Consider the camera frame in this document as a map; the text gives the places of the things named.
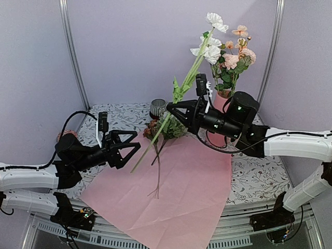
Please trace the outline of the dusty orange rose stem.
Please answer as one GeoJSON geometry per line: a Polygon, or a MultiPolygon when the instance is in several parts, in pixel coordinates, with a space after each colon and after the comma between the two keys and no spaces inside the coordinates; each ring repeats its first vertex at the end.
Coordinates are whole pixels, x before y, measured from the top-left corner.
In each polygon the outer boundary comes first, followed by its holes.
{"type": "MultiPolygon", "coordinates": [[[[143,131],[143,137],[149,139],[150,141],[153,140],[153,138],[156,136],[159,126],[158,126],[158,120],[152,120],[149,123],[145,123],[146,128],[143,131]]],[[[154,164],[156,161],[158,163],[158,177],[157,177],[157,185],[155,190],[153,190],[148,196],[153,195],[155,199],[159,199],[159,191],[160,191],[160,157],[159,157],[159,149],[158,149],[158,138],[153,143],[153,148],[156,153],[156,158],[151,164],[154,164]]]]}

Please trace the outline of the white peony flower stem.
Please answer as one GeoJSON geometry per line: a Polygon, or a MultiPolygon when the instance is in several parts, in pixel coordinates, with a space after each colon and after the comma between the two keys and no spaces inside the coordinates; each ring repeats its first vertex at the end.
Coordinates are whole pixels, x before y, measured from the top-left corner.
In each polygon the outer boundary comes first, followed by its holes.
{"type": "Polygon", "coordinates": [[[210,66],[214,66],[222,56],[222,46],[223,43],[217,38],[210,37],[207,39],[202,54],[210,66]]]}

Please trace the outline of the white blossom flower stem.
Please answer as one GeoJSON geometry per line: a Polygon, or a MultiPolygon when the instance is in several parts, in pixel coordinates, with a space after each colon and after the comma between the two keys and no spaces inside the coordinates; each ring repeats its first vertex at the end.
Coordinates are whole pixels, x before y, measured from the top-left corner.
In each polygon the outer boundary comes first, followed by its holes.
{"type": "Polygon", "coordinates": [[[198,68],[200,67],[202,61],[205,59],[202,52],[205,48],[207,39],[212,37],[212,34],[215,30],[226,33],[229,29],[229,26],[224,24],[222,17],[217,13],[208,12],[205,19],[207,23],[211,25],[212,29],[202,34],[201,45],[198,48],[190,50],[196,59],[189,72],[187,73],[183,83],[179,85],[176,79],[173,80],[173,103],[178,103],[181,101],[185,93],[192,87],[195,76],[198,74],[198,68]]]}

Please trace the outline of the pink wrapping paper sheet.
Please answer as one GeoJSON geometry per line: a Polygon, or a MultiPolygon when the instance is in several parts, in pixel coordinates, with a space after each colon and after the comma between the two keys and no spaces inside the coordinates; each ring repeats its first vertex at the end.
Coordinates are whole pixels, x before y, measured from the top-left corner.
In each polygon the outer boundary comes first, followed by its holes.
{"type": "Polygon", "coordinates": [[[183,136],[160,156],[159,199],[148,196],[157,185],[154,150],[139,135],[141,148],[120,170],[106,167],[82,192],[81,200],[119,230],[129,231],[140,216],[177,218],[210,209],[220,218],[231,189],[231,157],[183,136]]]}

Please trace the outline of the peach rose flower stem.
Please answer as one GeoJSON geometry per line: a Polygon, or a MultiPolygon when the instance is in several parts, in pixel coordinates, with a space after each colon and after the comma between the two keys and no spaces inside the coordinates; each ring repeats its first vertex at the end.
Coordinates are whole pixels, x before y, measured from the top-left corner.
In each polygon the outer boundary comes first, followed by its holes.
{"type": "Polygon", "coordinates": [[[237,55],[224,53],[222,56],[225,58],[226,68],[234,69],[234,72],[239,77],[240,74],[256,62],[256,54],[248,48],[241,49],[237,55]]]}

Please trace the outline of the peach blossom flower stem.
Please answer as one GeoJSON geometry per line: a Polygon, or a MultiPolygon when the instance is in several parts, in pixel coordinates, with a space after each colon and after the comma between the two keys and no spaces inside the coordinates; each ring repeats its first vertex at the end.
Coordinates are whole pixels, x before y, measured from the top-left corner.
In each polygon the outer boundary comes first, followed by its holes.
{"type": "Polygon", "coordinates": [[[248,48],[251,37],[249,36],[248,29],[245,25],[238,25],[238,27],[232,31],[232,34],[237,36],[238,40],[236,44],[234,44],[232,41],[227,41],[226,48],[229,50],[229,54],[237,55],[241,49],[248,48]]]}

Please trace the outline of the pink rose flower stem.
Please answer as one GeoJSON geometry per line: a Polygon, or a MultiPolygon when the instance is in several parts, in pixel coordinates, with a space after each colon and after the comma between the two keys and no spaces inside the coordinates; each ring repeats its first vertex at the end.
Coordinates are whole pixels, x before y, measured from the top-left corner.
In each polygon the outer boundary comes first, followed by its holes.
{"type": "Polygon", "coordinates": [[[226,99],[233,96],[239,76],[234,72],[234,69],[226,68],[223,56],[215,64],[211,64],[211,71],[214,79],[214,88],[218,95],[226,99]]]}

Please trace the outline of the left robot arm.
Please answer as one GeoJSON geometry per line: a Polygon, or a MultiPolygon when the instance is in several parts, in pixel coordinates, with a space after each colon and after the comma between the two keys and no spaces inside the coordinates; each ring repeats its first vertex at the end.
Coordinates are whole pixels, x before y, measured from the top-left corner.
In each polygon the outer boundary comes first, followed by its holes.
{"type": "Polygon", "coordinates": [[[62,189],[76,186],[81,173],[108,165],[121,169],[140,149],[135,131],[112,130],[100,145],[84,146],[69,133],[55,145],[58,160],[50,165],[8,165],[1,163],[1,209],[23,209],[50,215],[54,223],[82,228],[94,222],[89,208],[74,211],[62,189]]]}

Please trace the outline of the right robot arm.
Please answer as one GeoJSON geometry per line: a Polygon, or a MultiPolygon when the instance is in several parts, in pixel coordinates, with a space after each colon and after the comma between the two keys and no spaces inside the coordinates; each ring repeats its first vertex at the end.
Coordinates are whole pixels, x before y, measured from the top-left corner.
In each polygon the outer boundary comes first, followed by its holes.
{"type": "Polygon", "coordinates": [[[195,136],[199,135],[200,129],[205,129],[236,143],[235,149],[230,151],[203,142],[215,151],[243,153],[253,158],[292,158],[305,165],[316,162],[313,173],[278,195],[272,211],[250,217],[255,231],[293,222],[298,208],[331,188],[331,131],[291,131],[254,124],[259,103],[242,91],[236,92],[226,103],[227,110],[221,112],[200,96],[197,100],[170,103],[167,110],[195,136]]]}

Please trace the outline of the tall pink vase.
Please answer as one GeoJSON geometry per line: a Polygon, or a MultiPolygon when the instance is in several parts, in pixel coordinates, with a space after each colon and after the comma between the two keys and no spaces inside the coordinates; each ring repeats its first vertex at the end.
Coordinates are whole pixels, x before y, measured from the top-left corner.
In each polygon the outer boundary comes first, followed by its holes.
{"type": "MultiPolygon", "coordinates": [[[[231,97],[231,90],[222,90],[218,91],[213,102],[213,106],[217,109],[220,113],[224,113],[223,107],[227,100],[231,97]]],[[[223,117],[218,116],[216,118],[216,124],[214,125],[213,132],[208,131],[206,135],[206,140],[214,147],[219,149],[225,149],[227,147],[227,139],[224,135],[218,133],[222,128],[223,124],[223,117]]]]}

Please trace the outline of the green leafy white stem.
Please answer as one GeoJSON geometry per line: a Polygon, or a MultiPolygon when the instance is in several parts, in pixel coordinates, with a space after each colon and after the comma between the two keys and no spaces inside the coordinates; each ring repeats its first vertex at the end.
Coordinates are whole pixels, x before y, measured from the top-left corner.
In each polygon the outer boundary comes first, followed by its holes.
{"type": "Polygon", "coordinates": [[[178,121],[173,115],[171,115],[171,117],[164,125],[162,131],[160,132],[160,134],[162,135],[162,143],[160,148],[156,147],[157,154],[154,160],[152,161],[151,165],[153,165],[156,160],[159,161],[159,155],[169,140],[180,138],[181,136],[185,135],[186,132],[187,128],[180,121],[178,121]]]}

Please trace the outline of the striped ceramic cup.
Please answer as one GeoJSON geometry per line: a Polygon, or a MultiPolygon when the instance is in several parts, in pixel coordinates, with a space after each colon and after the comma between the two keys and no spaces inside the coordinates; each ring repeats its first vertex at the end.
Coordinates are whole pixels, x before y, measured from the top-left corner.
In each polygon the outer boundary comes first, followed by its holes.
{"type": "Polygon", "coordinates": [[[166,111],[167,101],[163,99],[152,100],[150,104],[150,116],[153,119],[159,119],[166,111]]]}

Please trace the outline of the floral patterned tablecloth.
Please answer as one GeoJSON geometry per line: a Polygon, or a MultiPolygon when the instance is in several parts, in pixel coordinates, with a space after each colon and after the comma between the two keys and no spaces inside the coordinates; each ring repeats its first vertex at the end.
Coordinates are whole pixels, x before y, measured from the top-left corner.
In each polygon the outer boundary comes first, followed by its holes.
{"type": "MultiPolygon", "coordinates": [[[[109,128],[141,132],[151,120],[149,103],[96,104],[89,112],[95,116],[108,112],[109,128]]],[[[95,121],[87,116],[78,129],[83,145],[96,145],[95,121]]],[[[226,205],[270,201],[290,189],[291,183],[279,157],[252,158],[244,154],[232,155],[231,192],[226,205]]],[[[106,166],[97,166],[81,173],[82,180],[70,189],[58,190],[70,199],[80,199],[81,193],[106,166]]]]}

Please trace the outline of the right aluminium frame post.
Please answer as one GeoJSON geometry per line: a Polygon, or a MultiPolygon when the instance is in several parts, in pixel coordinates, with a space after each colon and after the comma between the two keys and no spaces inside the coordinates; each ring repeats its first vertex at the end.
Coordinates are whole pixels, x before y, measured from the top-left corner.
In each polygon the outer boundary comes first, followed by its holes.
{"type": "Polygon", "coordinates": [[[262,106],[264,96],[265,96],[265,93],[268,88],[270,73],[272,70],[273,63],[274,63],[274,56],[275,56],[276,48],[277,48],[278,41],[280,38],[284,8],[285,8],[285,0],[277,0],[275,14],[274,14],[272,36],[271,36],[271,41],[270,41],[269,50],[268,50],[268,54],[267,54],[266,65],[265,65],[264,73],[262,76],[262,81],[261,81],[260,88],[258,91],[258,96],[257,96],[257,101],[260,106],[262,106]]]}

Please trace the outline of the aluminium frame post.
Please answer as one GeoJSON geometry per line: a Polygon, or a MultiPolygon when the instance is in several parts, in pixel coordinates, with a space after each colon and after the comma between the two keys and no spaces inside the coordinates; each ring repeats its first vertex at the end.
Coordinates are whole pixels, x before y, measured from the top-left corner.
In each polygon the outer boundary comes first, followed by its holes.
{"type": "Polygon", "coordinates": [[[265,65],[264,73],[262,76],[262,81],[261,81],[260,88],[258,91],[258,96],[257,96],[257,101],[260,106],[262,106],[264,96],[265,96],[265,93],[268,88],[270,73],[272,70],[273,63],[274,63],[274,56],[275,56],[276,48],[277,48],[278,41],[280,38],[284,8],[285,8],[285,0],[277,0],[275,14],[274,14],[272,36],[271,36],[271,41],[270,41],[269,50],[268,50],[268,54],[267,54],[266,65],[265,65]]]}
{"type": "Polygon", "coordinates": [[[90,109],[90,103],[88,100],[88,95],[84,86],[84,82],[82,79],[75,44],[74,38],[72,34],[71,24],[70,24],[70,16],[68,11],[68,4],[66,0],[59,0],[59,7],[60,7],[60,15],[62,19],[62,25],[64,30],[64,36],[67,44],[67,49],[71,61],[71,65],[73,68],[74,77],[76,80],[77,88],[79,95],[81,97],[82,104],[86,110],[90,109]]]}

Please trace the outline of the aluminium front rail base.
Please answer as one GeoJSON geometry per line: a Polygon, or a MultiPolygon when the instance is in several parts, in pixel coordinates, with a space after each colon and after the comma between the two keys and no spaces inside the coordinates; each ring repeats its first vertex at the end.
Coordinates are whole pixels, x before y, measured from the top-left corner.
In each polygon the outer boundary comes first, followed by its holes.
{"type": "Polygon", "coordinates": [[[274,200],[227,203],[220,218],[195,211],[177,218],[140,216],[119,230],[97,215],[90,231],[64,229],[41,214],[30,216],[22,248],[328,248],[310,204],[288,219],[272,217],[274,200]]]}

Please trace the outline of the left aluminium frame post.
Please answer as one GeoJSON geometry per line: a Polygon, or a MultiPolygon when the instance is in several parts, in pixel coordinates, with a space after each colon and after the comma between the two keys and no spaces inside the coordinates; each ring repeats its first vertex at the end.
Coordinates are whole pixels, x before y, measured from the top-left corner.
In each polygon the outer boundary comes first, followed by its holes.
{"type": "Polygon", "coordinates": [[[84,86],[84,82],[82,79],[75,44],[74,38],[72,34],[71,24],[70,24],[70,16],[68,11],[68,4],[66,0],[59,0],[59,7],[60,7],[60,15],[62,19],[62,25],[64,30],[64,36],[67,44],[67,49],[71,61],[71,65],[73,68],[74,77],[76,80],[77,88],[79,95],[81,97],[82,104],[86,110],[90,109],[90,103],[88,100],[88,95],[84,86]]]}

